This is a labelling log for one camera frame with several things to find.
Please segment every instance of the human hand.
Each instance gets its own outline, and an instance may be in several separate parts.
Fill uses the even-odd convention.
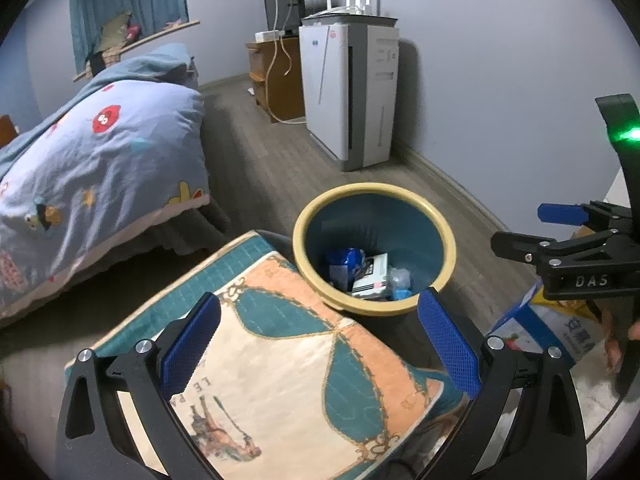
[[[620,341],[614,336],[614,318],[609,310],[602,311],[602,327],[604,328],[607,338],[607,341],[604,343],[604,349],[607,353],[607,368],[618,372],[622,365],[622,350],[620,349]],[[631,340],[640,340],[640,320],[633,323],[629,328],[628,338]]]

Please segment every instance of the window sill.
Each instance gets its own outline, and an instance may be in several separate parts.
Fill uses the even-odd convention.
[[[124,54],[125,52],[128,52],[129,50],[133,50],[137,46],[140,46],[142,44],[148,43],[149,41],[156,40],[157,38],[161,38],[162,36],[166,36],[167,34],[171,34],[172,32],[177,32],[178,30],[182,30],[183,28],[192,27],[193,25],[197,25],[199,23],[200,23],[200,20],[191,20],[190,22],[181,23],[180,25],[176,25],[175,27],[168,28],[167,30],[161,30],[160,32],[156,32],[155,34],[152,34],[151,36],[147,36],[146,38],[142,38],[140,41],[136,41],[135,43],[131,43],[131,44],[127,45],[127,46],[124,46],[123,48],[120,49],[119,54]],[[87,71],[86,70],[84,72],[76,74],[74,76],[74,78],[73,78],[74,83],[77,82],[77,81],[80,81],[86,75],[87,75]]]

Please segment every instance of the wooden shelf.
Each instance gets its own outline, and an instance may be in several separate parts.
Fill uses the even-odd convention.
[[[197,25],[199,23],[200,23],[200,20],[192,20],[192,21],[187,22],[187,23],[181,23],[180,25],[176,25],[175,27],[171,27],[171,28],[167,28],[165,30],[161,30],[160,32],[156,32],[155,34],[152,34],[151,36],[147,36],[146,38],[142,38],[141,40],[136,41],[135,43],[131,43],[130,45],[123,46],[120,49],[119,54],[122,55],[125,52],[128,52],[129,50],[133,50],[137,46],[140,46],[140,45],[143,45],[145,43],[148,43],[149,41],[156,40],[157,38],[162,38],[162,36],[166,36],[167,34],[171,34],[172,32],[177,32],[178,30],[183,30],[184,28],[193,27],[193,25]],[[86,76],[86,70],[84,72],[81,72],[81,73],[76,74],[74,76],[74,78],[73,78],[74,83],[76,81],[80,81],[84,76]]]
[[[249,72],[249,78],[257,83],[264,83],[264,78],[255,72]]]
[[[267,113],[271,122],[276,121],[273,115],[282,120],[304,116],[305,100],[302,94],[298,38],[283,38],[282,43],[280,41],[245,43],[244,46],[249,55],[249,78],[254,88],[255,103]],[[284,53],[283,46],[290,59]],[[269,67],[271,72],[267,96],[265,78]]]

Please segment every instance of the blue gripper pad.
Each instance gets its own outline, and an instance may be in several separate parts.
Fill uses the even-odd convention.
[[[418,297],[418,318],[456,388],[475,399],[482,387],[478,358],[429,290]]]
[[[215,294],[209,294],[208,298],[203,296],[194,308],[197,312],[182,328],[160,363],[159,388],[167,402],[184,391],[220,325],[222,311]]]
[[[579,205],[540,204],[538,218],[546,224],[582,225],[589,221],[588,213]]]

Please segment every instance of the black gripper frame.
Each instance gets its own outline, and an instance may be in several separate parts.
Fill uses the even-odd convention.
[[[633,127],[640,132],[640,113],[629,94],[606,96],[596,103],[607,125],[610,142],[618,154],[631,208],[593,201],[580,205],[542,204],[543,222],[584,225],[593,234],[556,241],[510,232],[491,239],[496,256],[536,267],[548,300],[591,300],[633,297],[631,312],[616,312],[626,328],[617,331],[623,347],[622,368],[616,390],[626,395],[640,369],[640,342],[628,340],[626,329],[640,317],[640,140],[621,140],[620,132]]]
[[[580,405],[568,362],[558,357],[557,349],[545,349],[542,354],[512,350],[500,338],[484,338],[467,318],[452,313],[433,289],[424,294],[435,298],[476,354],[482,387],[417,478],[586,479],[587,451]],[[474,474],[514,388],[523,390],[502,452],[494,466]]]
[[[58,421],[57,479],[222,480],[165,400],[167,387],[160,377],[162,356],[209,301],[217,299],[205,294],[185,319],[169,323],[155,342],[144,340],[151,342],[145,352],[136,351],[134,345],[118,356],[98,357],[89,349],[78,355]],[[144,465],[118,402],[118,392],[130,393],[168,476]]]

